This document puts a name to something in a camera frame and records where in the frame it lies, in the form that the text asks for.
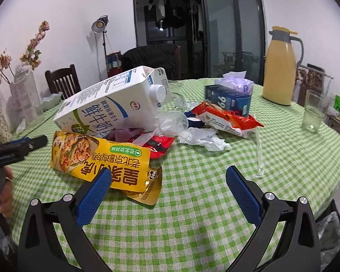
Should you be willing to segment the person's left hand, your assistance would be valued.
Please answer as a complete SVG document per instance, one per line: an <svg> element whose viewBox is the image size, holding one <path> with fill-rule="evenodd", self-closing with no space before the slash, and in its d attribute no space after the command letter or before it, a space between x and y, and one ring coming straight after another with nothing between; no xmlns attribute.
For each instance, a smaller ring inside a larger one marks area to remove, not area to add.
<svg viewBox="0 0 340 272"><path fill-rule="evenodd" d="M13 174L7 166L3 169L6 172L6 184L0 193L0 214L9 218L13 212Z"/></svg>

